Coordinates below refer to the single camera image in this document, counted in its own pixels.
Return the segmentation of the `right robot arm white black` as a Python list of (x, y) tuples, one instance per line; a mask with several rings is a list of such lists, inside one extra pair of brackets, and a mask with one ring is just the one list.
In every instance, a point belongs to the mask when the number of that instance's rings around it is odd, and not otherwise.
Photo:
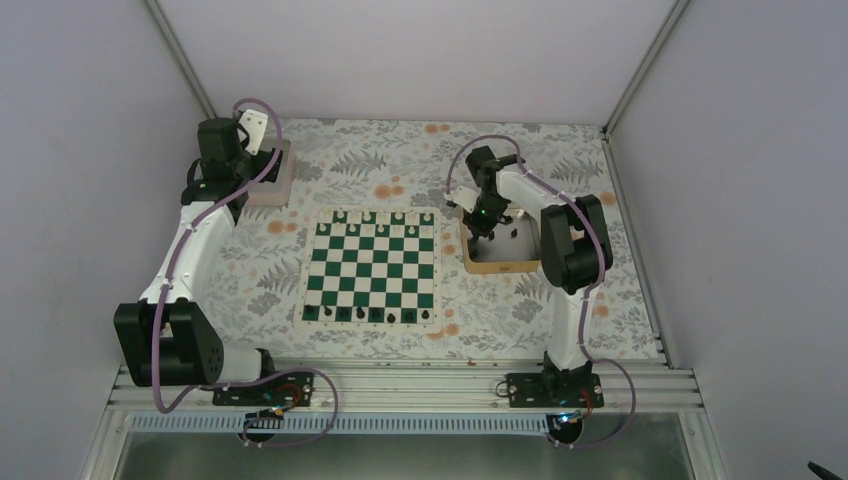
[(499, 225), (509, 225), (507, 210), (515, 206), (539, 228), (539, 256), (548, 282), (559, 288), (558, 309), (542, 370), (533, 375), (535, 398), (565, 407), (594, 388), (594, 361), (585, 347), (588, 311), (594, 288), (613, 264), (607, 222), (594, 195), (574, 199), (542, 180), (519, 153), (498, 157), (478, 147), (466, 157), (474, 188), (450, 192), (463, 210), (462, 221), (473, 240), (488, 238)]

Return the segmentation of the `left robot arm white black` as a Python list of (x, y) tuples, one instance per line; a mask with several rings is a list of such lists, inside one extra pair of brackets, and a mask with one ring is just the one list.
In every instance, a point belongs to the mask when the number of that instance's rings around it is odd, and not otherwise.
[(181, 193), (175, 238), (140, 299), (120, 304), (114, 315), (128, 371), (140, 387), (155, 379), (163, 386), (238, 383), (255, 405), (277, 394), (269, 354), (225, 345), (202, 308), (219, 251), (249, 198), (244, 186), (265, 167), (278, 168), (278, 150), (260, 148), (268, 124), (267, 115), (246, 110), (198, 126), (200, 156)]

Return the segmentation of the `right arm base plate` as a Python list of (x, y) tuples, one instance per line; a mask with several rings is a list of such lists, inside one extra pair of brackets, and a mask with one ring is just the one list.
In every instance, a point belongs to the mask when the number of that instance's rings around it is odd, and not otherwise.
[(603, 388), (596, 374), (551, 380), (542, 373), (511, 373), (497, 384), (496, 393), (517, 409), (605, 406)]

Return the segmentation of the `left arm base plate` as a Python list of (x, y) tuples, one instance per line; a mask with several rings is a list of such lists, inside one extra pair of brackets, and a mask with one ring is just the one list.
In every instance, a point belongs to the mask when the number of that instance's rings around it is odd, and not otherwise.
[(213, 391), (215, 406), (291, 408), (309, 406), (314, 374), (294, 372), (251, 387), (230, 387)]

